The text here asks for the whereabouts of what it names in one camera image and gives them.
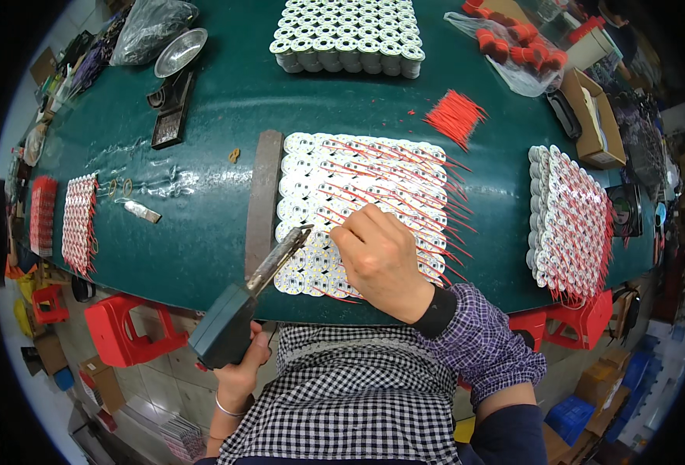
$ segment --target person's left hand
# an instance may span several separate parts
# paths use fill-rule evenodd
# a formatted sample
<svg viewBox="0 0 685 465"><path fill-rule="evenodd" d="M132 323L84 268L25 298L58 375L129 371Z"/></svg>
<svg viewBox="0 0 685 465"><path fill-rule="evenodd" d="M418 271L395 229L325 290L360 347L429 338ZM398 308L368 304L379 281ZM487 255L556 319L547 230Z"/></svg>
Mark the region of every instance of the person's left hand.
<svg viewBox="0 0 685 465"><path fill-rule="evenodd" d="M213 370L218 378L218 402L231 413L239 414L246 410L248 398L257 386L257 370L270 358L267 334L262 331L260 323L251 322L250 330L252 344L242 362Z"/></svg>

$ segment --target rubber band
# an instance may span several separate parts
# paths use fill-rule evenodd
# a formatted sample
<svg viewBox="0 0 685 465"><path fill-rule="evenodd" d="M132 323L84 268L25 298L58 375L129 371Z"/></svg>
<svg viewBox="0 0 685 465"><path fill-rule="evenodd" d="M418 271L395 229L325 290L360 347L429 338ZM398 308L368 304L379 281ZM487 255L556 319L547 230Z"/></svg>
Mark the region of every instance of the rubber band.
<svg viewBox="0 0 685 465"><path fill-rule="evenodd" d="M128 192L125 192L125 186L128 186ZM131 181L131 178L126 179L123 181L123 196L128 197L131 195L131 192L133 192L133 181Z"/></svg>

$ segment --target red plastic stool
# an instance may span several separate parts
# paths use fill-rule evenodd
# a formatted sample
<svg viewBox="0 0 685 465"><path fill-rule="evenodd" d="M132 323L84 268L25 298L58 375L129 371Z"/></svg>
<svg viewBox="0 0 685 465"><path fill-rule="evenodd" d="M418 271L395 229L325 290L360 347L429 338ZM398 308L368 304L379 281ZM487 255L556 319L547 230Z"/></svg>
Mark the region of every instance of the red plastic stool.
<svg viewBox="0 0 685 465"><path fill-rule="evenodd" d="M32 311L38 323L60 323L69 319L69 309L61 305L59 298L63 298L60 284L43 287L32 293ZM44 312L40 308L41 303L47 303L50 310Z"/></svg>
<svg viewBox="0 0 685 465"><path fill-rule="evenodd" d="M593 349L601 338L613 314L611 290L599 294L582 308L573 310L556 303L546 308L546 318L558 320L560 326L553 333L544 328L543 339L552 344L569 349ZM578 334L577 339L562 336L562 331L570 326Z"/></svg>
<svg viewBox="0 0 685 465"><path fill-rule="evenodd" d="M508 327L513 331L527 331L534 339L534 352L539 351L541 338L546 326L546 311L544 308L511 313L508 316Z"/></svg>
<svg viewBox="0 0 685 465"><path fill-rule="evenodd" d="M167 307L161 303L153 305L159 312L165 337L152 342L148 336L136 335L130 311L147 302L133 295L117 294L84 311L89 333L103 363L112 367L130 367L188 345L188 332L178 334L174 331Z"/></svg>

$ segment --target green workbench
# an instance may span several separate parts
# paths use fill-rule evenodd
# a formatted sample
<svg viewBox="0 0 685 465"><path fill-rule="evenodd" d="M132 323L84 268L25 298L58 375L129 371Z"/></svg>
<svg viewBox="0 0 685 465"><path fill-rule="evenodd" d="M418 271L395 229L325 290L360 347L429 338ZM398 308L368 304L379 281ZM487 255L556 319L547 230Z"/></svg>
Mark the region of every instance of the green workbench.
<svg viewBox="0 0 685 465"><path fill-rule="evenodd" d="M529 233L527 151L557 144L572 158L575 145L564 135L543 98L511 92L477 44L445 22L457 2L413 2L427 59L418 79L384 74L286 74L268 51L284 8L282 0L210 2L196 0L194 26L208 30L199 55L184 142L150 147L154 110L145 95L160 85L152 65L106 69L95 85L54 118L33 177L59 181L55 208L56 265L60 254L64 197L69 179L98 172L93 227L99 253L91 279L101 286L176 307L206 310L224 287L242 282L246 213L258 135L346 133L408 138L442 146L473 170L462 171L471 226L459 270L504 312L551 302L525 265ZM475 130L468 153L421 118L453 88L489 113ZM241 149L236 164L227 160ZM602 173L615 178L614 172ZM107 196L107 184L133 180L131 199L162 215L156 225L128 213ZM645 198L645 236L627 249L614 239L608 284L652 267L652 207ZM451 281L456 276L447 274ZM367 304L332 298L263 293L258 319L328 324L389 324L390 317Z"/></svg>

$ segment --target person's right hand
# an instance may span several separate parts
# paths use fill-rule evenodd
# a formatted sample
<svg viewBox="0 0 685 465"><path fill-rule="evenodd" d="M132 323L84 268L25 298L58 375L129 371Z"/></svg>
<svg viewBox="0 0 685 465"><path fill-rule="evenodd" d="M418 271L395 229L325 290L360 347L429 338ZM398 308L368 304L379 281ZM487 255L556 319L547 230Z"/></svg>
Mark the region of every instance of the person's right hand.
<svg viewBox="0 0 685 465"><path fill-rule="evenodd" d="M393 214L367 204L330 231L348 283L377 309L412 324L435 287L418 271L415 238Z"/></svg>

